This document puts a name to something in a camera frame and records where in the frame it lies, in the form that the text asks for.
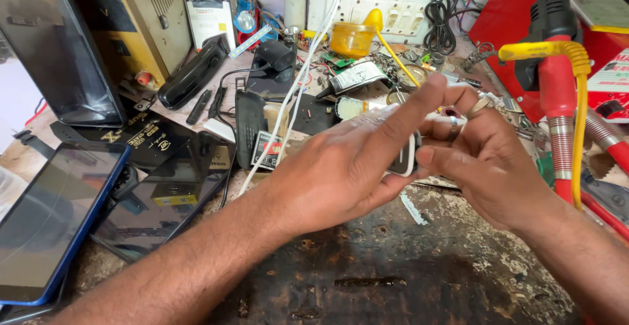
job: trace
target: black power cord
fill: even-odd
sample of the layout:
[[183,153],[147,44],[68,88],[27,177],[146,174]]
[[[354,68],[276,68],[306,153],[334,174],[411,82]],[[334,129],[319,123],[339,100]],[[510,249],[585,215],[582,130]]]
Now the black power cord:
[[[236,138],[236,130],[234,129],[232,124],[230,124],[229,122],[223,119],[223,117],[221,116],[221,112],[218,112],[218,114],[216,114],[216,117],[232,129],[234,138]],[[225,179],[225,189],[223,191],[223,200],[221,201],[221,204],[218,206],[218,210],[223,209],[223,207],[225,206],[225,202],[227,201],[227,193],[230,190],[230,178],[232,177],[232,170],[234,170],[234,163],[236,162],[237,152],[238,152],[238,140],[236,140],[236,143],[234,144],[234,153],[232,155],[232,162],[230,163],[230,170],[227,172],[227,178]]]
[[[254,71],[264,71],[267,68],[270,68],[271,64],[265,64],[264,66],[260,67],[260,68],[245,68],[245,69],[237,69],[235,71],[230,71],[227,72],[223,75],[223,77],[221,78],[221,81],[218,85],[218,90],[221,91],[223,87],[223,80],[234,73],[240,73],[240,72],[254,72]],[[225,119],[221,116],[221,111],[220,110],[216,110],[216,117],[221,120],[224,124],[226,124],[227,126],[229,126],[232,129],[232,133],[234,135],[234,138],[236,138],[236,129],[232,126],[232,124],[230,124],[229,122],[225,121]],[[218,207],[218,210],[221,210],[224,206],[225,206],[225,202],[227,201],[227,193],[229,192],[229,187],[230,187],[230,178],[232,177],[232,170],[234,167],[234,163],[236,162],[236,153],[238,152],[238,140],[236,140],[235,146],[234,146],[234,154],[232,156],[232,162],[230,163],[230,170],[229,172],[227,172],[227,178],[225,179],[225,189],[223,191],[223,200],[221,201],[221,204]]]
[[468,11],[481,12],[479,8],[457,11],[459,0],[432,0],[426,5],[426,17],[430,21],[429,32],[424,36],[424,46],[430,52],[448,56],[457,47],[457,40],[450,28],[450,19]]

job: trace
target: yellow jar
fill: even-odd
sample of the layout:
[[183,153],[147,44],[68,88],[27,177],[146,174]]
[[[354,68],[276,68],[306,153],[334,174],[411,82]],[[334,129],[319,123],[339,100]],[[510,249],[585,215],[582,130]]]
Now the yellow jar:
[[330,47],[335,52],[352,59],[363,58],[369,55],[374,35],[374,25],[334,23]]

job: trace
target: spring hose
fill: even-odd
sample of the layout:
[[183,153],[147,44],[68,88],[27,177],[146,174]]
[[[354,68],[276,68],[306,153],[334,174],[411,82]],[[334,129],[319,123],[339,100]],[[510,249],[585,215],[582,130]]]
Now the spring hose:
[[587,108],[586,134],[605,150],[621,142],[614,128],[605,122],[592,108]]
[[483,42],[463,61],[463,70],[469,72],[476,64],[483,62],[493,55],[498,55],[498,51],[496,51],[494,45],[491,42]]
[[550,129],[550,145],[552,147],[552,167],[555,179],[572,178],[572,144],[574,128],[571,116],[556,116],[548,118]]

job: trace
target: ring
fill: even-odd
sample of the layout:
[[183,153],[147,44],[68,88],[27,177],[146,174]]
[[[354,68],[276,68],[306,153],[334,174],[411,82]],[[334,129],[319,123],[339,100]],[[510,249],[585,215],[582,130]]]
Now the ring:
[[450,120],[452,120],[452,128],[450,129],[450,134],[448,134],[448,137],[445,139],[448,142],[452,142],[457,138],[457,126],[459,125],[459,120],[456,116],[450,116]]
[[466,113],[466,117],[469,120],[478,110],[482,108],[493,108],[493,107],[494,107],[493,102],[491,101],[491,99],[487,97],[485,93],[478,93],[478,102],[474,104],[474,106]]

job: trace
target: green circuit board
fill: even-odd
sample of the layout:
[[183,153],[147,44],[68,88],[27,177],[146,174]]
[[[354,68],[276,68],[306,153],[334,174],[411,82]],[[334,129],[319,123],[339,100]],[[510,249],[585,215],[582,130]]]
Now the green circuit board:
[[325,54],[322,54],[321,58],[323,58],[327,62],[332,63],[333,65],[339,68],[343,68],[345,66],[348,66],[356,62],[355,59],[350,59],[349,57],[337,54],[334,51],[329,51],[329,52],[326,52]]

